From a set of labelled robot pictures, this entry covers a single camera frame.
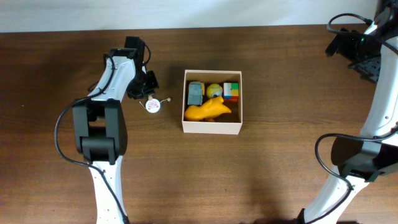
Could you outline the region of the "wooden pig rattle drum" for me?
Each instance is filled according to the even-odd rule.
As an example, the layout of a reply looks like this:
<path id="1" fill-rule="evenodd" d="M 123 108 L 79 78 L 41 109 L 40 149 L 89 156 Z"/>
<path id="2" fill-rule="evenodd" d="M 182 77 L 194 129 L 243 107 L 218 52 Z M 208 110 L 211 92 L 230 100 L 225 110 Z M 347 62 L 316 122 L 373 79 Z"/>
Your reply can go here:
<path id="1" fill-rule="evenodd" d="M 147 97 L 147 101 L 145 103 L 139 102 L 140 105 L 149 113 L 158 113 L 162 107 L 162 103 L 172 101 L 171 98 L 166 98 L 164 100 L 158 100 L 154 98 L 152 95 Z"/>

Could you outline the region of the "yellow grey toy truck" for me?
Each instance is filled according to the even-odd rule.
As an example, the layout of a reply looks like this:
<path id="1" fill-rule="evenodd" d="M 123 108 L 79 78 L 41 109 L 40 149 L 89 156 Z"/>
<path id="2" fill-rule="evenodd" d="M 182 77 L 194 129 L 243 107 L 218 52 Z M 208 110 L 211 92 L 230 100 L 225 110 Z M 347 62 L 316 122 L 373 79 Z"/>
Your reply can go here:
<path id="1" fill-rule="evenodd" d="M 205 84 L 202 82 L 190 82 L 188 85 L 188 106 L 201 106 L 205 94 Z"/>

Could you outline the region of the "orange rubber toy animal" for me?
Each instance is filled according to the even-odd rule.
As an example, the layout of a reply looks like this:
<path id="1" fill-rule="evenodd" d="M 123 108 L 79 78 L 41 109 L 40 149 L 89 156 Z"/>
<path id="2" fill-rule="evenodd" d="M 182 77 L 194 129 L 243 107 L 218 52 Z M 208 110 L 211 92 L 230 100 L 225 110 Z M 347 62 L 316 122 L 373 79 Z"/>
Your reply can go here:
<path id="1" fill-rule="evenodd" d="M 222 96 L 211 98 L 201 106 L 191 105 L 184 112 L 187 121 L 214 121 L 222 114 L 231 114 L 232 111 L 225 106 Z"/>

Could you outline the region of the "yellow minion ball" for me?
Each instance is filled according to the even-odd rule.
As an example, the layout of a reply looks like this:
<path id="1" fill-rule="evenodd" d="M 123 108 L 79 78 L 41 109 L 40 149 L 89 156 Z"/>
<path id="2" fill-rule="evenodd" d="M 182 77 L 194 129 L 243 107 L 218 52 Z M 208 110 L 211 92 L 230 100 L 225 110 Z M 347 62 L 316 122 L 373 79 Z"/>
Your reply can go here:
<path id="1" fill-rule="evenodd" d="M 206 96 L 211 99 L 211 98 L 216 98 L 219 96 L 223 95 L 223 88 L 221 87 L 221 85 L 217 84 L 217 83 L 213 83 L 211 85 L 209 85 L 206 89 Z"/>

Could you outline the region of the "colourful puzzle cube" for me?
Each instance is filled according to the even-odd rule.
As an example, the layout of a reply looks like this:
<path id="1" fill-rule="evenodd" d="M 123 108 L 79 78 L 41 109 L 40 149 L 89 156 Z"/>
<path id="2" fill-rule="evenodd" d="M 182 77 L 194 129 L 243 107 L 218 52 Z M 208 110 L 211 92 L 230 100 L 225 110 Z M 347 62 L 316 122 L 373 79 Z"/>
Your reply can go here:
<path id="1" fill-rule="evenodd" d="M 226 102 L 237 103 L 239 100 L 239 83 L 223 83 L 223 99 Z"/>

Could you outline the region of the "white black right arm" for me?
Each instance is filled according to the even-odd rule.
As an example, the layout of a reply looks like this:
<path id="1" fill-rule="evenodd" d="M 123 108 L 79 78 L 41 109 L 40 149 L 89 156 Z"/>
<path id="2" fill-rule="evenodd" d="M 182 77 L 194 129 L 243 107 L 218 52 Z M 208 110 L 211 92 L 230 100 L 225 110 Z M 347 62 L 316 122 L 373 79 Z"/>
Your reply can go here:
<path id="1" fill-rule="evenodd" d="M 359 136 L 328 133 L 334 138 L 331 148 L 332 168 L 317 198 L 300 211 L 295 223 L 339 223 L 339 218 L 354 197 L 378 177 L 397 172 L 397 1 L 378 1 L 373 19 L 360 17 L 365 32 L 333 29 L 335 38 L 326 48 L 331 57 L 340 54 L 351 63 L 350 69 L 376 84 L 373 102 Z"/>

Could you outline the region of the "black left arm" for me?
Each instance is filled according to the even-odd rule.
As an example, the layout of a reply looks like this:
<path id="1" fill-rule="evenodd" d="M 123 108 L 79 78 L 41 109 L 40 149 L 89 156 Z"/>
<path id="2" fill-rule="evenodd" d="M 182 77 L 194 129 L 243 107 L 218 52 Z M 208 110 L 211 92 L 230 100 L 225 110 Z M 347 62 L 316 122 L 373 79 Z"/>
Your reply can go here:
<path id="1" fill-rule="evenodd" d="M 146 69 L 149 51 L 141 38 L 126 37 L 124 47 L 104 54 L 99 82 L 72 106 L 76 149 L 93 179 L 97 223 L 129 223 L 121 186 L 128 141 L 122 101 L 147 98 L 159 87 L 154 72 Z"/>

